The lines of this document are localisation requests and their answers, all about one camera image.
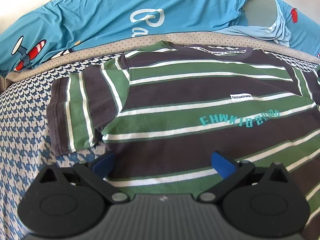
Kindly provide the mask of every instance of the striped t-shirt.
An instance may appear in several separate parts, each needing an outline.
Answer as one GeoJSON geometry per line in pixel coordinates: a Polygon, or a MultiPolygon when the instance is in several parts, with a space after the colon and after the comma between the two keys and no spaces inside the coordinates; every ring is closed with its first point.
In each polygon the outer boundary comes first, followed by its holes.
{"type": "Polygon", "coordinates": [[[198,195],[220,181],[210,167],[216,150],[256,166],[282,162],[309,201],[312,229],[320,222],[319,102],[316,70],[262,49],[161,41],[56,80],[47,117],[56,155],[102,137],[116,154],[108,181],[131,195],[198,195]]]}

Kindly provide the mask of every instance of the light blue cloth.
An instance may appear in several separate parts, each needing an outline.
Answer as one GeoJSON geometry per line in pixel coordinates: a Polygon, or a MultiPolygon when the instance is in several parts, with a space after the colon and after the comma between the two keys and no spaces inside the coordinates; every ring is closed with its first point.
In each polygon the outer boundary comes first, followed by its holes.
{"type": "Polygon", "coordinates": [[[297,9],[298,21],[294,23],[291,15],[293,7],[282,0],[276,1],[284,15],[285,25],[291,32],[290,48],[320,57],[320,25],[297,9]]]}
{"type": "Polygon", "coordinates": [[[242,26],[247,25],[244,24],[244,15],[242,15],[238,19],[231,21],[229,27],[216,32],[231,35],[251,36],[264,41],[274,41],[277,44],[289,47],[291,32],[285,26],[285,18],[277,0],[276,5],[277,19],[271,27],[242,26]]]}
{"type": "Polygon", "coordinates": [[[23,69],[34,68],[67,49],[76,51],[145,34],[223,29],[240,16],[245,2],[52,0],[0,34],[0,74],[6,76],[21,67],[20,60],[23,69]]]}

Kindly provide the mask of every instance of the cartoon airplane print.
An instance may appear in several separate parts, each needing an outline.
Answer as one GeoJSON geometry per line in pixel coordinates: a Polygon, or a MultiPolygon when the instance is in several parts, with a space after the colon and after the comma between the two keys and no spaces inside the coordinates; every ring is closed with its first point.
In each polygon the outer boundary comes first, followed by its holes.
{"type": "MultiPolygon", "coordinates": [[[[46,40],[41,40],[39,41],[36,46],[34,46],[28,53],[25,47],[23,47],[22,44],[23,41],[23,36],[21,36],[16,45],[13,47],[13,50],[11,52],[11,55],[16,54],[17,52],[19,52],[21,54],[20,57],[20,62],[18,63],[18,65],[13,69],[13,71],[20,71],[23,68],[28,69],[31,68],[31,60],[33,60],[36,56],[38,56],[38,54],[40,53],[40,51],[43,49],[43,47],[46,44],[46,40]]],[[[53,59],[55,57],[59,57],[65,54],[68,54],[70,52],[73,52],[72,49],[66,49],[63,51],[58,52],[57,54],[55,54],[54,56],[50,57],[49,59],[53,59]]]]}

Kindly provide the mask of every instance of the blue blanket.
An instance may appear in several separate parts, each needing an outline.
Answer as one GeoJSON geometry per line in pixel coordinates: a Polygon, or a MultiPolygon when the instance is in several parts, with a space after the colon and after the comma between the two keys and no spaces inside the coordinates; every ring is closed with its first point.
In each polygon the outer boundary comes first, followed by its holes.
{"type": "Polygon", "coordinates": [[[291,32],[290,48],[320,58],[320,25],[282,0],[276,0],[291,32]]]}
{"type": "Polygon", "coordinates": [[[146,34],[215,31],[246,0],[52,0],[0,34],[0,75],[80,49],[146,34]]]}

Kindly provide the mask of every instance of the blue and white houndstooth fabric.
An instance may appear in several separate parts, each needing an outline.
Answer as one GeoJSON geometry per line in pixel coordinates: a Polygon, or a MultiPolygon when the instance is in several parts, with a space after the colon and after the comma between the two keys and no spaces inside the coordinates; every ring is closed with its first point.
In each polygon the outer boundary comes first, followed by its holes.
{"type": "MultiPolygon", "coordinates": [[[[97,57],[54,68],[14,83],[0,95],[1,240],[18,240],[23,237],[16,213],[18,203],[38,171],[49,160],[61,167],[69,167],[82,160],[91,161],[105,151],[104,144],[101,144],[90,150],[55,158],[51,152],[46,119],[53,80],[119,55],[97,57]]],[[[302,71],[309,72],[316,68],[312,63],[274,55],[302,71]]]]}

